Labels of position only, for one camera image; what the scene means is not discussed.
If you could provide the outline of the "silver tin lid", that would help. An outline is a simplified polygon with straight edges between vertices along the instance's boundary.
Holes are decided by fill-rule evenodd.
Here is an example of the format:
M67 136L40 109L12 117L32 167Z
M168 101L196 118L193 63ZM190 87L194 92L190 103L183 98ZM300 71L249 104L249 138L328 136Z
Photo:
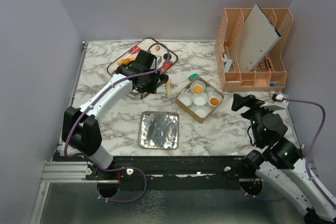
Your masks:
M178 146L179 114L145 111L141 115L138 145L141 148L173 150Z

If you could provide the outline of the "black sandwich cookie bottom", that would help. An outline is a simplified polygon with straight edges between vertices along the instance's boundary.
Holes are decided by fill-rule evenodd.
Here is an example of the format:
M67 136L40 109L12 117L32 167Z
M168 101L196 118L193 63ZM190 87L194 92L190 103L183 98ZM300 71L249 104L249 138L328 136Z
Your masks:
M162 84L166 84L168 82L168 80L169 80L169 76L167 74L163 73L163 74L160 75L160 81L161 81Z

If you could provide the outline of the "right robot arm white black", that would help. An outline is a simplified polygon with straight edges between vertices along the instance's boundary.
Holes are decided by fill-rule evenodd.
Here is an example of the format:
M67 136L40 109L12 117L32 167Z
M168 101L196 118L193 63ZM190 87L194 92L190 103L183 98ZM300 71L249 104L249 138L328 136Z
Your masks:
M248 109L241 116L250 121L255 147L242 159L241 171L270 183L303 215L305 223L335 223L335 196L312 172L310 155L285 138L288 128L275 113L289 102L282 93L274 94L271 102L254 95L233 95L232 111Z

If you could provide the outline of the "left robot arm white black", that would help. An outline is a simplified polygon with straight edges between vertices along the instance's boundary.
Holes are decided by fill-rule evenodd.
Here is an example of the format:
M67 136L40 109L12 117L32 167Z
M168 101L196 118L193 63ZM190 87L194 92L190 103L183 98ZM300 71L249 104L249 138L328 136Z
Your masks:
M136 90L139 93L155 94L166 83L168 76L161 73L157 56L140 50L133 61L118 66L110 81L89 101L75 108L69 106L64 112L62 141L64 155L69 157L68 147L78 151L98 165L98 173L104 179L115 175L113 156L102 145L100 124L106 114L124 96Z

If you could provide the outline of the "metal tweezers black tips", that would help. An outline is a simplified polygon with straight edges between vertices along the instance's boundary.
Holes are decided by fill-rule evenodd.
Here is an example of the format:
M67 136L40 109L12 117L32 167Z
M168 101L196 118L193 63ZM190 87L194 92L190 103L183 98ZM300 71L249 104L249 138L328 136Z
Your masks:
M148 96L148 93L141 93L140 94L140 99L144 99Z

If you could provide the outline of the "brown chip cookie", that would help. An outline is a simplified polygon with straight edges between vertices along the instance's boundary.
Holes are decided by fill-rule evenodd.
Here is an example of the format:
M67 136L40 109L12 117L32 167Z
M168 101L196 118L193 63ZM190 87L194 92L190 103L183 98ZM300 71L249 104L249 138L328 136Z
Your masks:
M216 106L216 105L218 105L218 99L217 98L211 98L210 103L211 103L211 105Z

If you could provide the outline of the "tan sandwich cookie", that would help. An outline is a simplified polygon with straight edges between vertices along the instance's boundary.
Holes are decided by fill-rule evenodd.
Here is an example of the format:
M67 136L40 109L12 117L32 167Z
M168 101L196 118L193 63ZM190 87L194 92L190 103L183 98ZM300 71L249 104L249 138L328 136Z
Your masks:
M196 85L196 86L193 87L193 92L195 94L202 93L203 92L203 87L199 86L199 85Z

